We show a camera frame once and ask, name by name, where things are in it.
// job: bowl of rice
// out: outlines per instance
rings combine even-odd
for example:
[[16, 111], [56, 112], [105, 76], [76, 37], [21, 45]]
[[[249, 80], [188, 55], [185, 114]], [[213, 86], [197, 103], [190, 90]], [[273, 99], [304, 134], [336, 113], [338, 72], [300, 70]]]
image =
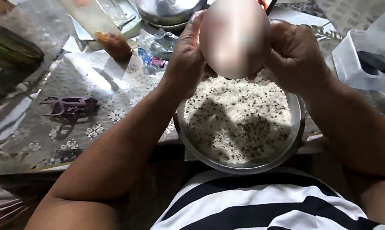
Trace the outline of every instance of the bowl of rice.
[[177, 133], [195, 157], [231, 174], [270, 170], [302, 143], [305, 114], [299, 98], [256, 78], [202, 81], [174, 117]]

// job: green bottle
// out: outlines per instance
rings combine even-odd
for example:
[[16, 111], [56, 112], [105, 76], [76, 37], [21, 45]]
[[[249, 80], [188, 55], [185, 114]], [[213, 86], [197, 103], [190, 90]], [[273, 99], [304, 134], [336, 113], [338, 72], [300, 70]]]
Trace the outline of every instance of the green bottle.
[[43, 61], [44, 54], [35, 44], [0, 26], [0, 67], [33, 72]]

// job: forearm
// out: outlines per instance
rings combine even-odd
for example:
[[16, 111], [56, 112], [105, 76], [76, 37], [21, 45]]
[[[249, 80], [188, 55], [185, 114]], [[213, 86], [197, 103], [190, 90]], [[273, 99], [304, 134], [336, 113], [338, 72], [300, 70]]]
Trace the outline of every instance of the forearm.
[[105, 200], [123, 195], [139, 177], [181, 99], [163, 82], [61, 175], [53, 197]]
[[331, 151], [344, 165], [385, 176], [385, 116], [334, 78], [302, 97]]

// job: lid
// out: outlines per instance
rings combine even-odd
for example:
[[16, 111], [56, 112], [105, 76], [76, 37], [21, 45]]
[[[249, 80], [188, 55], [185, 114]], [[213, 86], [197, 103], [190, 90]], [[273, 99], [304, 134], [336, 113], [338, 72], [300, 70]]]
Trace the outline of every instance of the lid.
[[207, 0], [135, 0], [142, 17], [157, 25], [176, 25], [187, 22], [202, 10]]

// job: hand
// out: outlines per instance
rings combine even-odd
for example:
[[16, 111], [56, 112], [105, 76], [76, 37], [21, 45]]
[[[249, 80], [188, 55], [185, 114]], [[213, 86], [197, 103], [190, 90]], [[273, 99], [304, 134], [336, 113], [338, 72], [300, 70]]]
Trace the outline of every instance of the hand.
[[181, 100], [189, 99], [203, 76], [216, 76], [205, 63], [199, 45], [199, 29], [206, 10], [196, 12], [180, 35], [161, 84]]
[[286, 21], [271, 22], [272, 50], [265, 66], [283, 89], [313, 95], [334, 80], [312, 31]]

